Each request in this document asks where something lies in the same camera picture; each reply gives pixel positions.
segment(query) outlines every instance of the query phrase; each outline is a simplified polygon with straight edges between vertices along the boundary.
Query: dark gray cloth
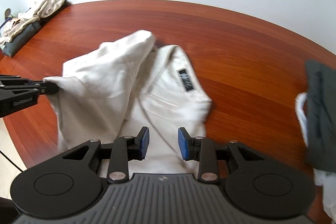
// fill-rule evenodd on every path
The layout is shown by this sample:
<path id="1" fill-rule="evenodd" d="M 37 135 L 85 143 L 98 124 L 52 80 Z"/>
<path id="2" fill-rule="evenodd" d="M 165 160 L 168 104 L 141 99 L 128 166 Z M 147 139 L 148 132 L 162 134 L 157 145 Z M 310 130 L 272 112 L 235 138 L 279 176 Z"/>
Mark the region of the dark gray cloth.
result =
<path id="1" fill-rule="evenodd" d="M 10 224 L 18 215 L 13 201 L 0 198 L 0 224 Z"/>
<path id="2" fill-rule="evenodd" d="M 308 77 L 306 161 L 315 169 L 336 173 L 336 71 L 314 60 Z"/>
<path id="3" fill-rule="evenodd" d="M 6 46 L 2 50 L 3 54 L 13 57 L 40 29 L 39 21 L 28 24 L 21 33 L 13 38 L 12 42 L 5 44 Z"/>

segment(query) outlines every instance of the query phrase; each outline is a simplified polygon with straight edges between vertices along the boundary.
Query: round wooden table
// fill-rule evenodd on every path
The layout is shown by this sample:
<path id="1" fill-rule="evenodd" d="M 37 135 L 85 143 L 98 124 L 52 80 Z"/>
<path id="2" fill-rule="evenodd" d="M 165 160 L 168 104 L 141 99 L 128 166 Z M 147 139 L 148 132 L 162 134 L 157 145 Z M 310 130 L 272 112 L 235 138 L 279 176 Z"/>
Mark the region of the round wooden table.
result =
<path id="1" fill-rule="evenodd" d="M 40 80 L 61 75 L 62 64 L 145 29 L 157 45 L 180 45 L 213 100 L 208 137 L 239 140 L 312 176 L 295 116 L 295 96 L 306 90 L 305 61 L 331 67 L 336 56 L 314 42 L 267 21 L 220 8 L 164 0 L 109 0 L 67 7 L 14 58 L 2 74 Z M 27 167 L 56 155 L 56 116 L 44 96 L 36 106 L 4 118 Z M 321 190 L 309 216 L 330 223 Z"/>

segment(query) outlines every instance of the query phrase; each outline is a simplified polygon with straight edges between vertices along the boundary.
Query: white polo shirt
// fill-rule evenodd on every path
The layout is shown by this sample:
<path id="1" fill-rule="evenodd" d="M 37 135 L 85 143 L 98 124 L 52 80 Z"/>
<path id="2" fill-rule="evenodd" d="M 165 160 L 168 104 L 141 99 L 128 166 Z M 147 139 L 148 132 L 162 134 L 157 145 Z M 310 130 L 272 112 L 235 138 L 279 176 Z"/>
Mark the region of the white polo shirt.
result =
<path id="1" fill-rule="evenodd" d="M 137 31 L 105 42 L 63 64 L 62 77 L 47 77 L 60 91 L 48 98 L 58 117 L 58 148 L 65 151 L 88 139 L 111 143 L 150 129 L 146 159 L 130 161 L 137 173 L 196 173 L 198 163 L 182 160 L 177 130 L 206 136 L 211 99 L 176 45 L 154 47 L 155 37 Z"/>

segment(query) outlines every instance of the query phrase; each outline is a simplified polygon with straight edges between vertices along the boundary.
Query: metal pivot screw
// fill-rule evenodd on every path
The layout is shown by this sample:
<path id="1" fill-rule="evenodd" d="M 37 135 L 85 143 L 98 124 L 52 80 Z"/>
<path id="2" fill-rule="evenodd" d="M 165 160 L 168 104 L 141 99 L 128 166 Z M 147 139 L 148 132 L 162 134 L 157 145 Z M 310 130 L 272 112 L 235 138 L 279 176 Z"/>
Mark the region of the metal pivot screw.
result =
<path id="1" fill-rule="evenodd" d="M 205 181 L 214 181 L 217 179 L 217 175 L 215 173 L 203 173 L 201 179 Z"/>
<path id="2" fill-rule="evenodd" d="M 112 172 L 109 177 L 111 180 L 122 180 L 126 177 L 126 174 L 123 172 Z"/>

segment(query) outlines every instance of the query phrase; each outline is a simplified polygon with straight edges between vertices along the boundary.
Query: clothing label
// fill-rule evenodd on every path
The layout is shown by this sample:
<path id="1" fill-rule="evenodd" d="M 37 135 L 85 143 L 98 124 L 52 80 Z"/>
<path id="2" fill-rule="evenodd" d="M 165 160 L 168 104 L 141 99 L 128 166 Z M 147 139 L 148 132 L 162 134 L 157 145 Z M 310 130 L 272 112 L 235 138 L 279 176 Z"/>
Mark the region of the clothing label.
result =
<path id="1" fill-rule="evenodd" d="M 181 80 L 183 82 L 183 85 L 185 87 L 186 91 L 191 91 L 194 89 L 193 84 L 191 83 L 190 76 L 187 73 L 186 69 L 179 70 Z"/>

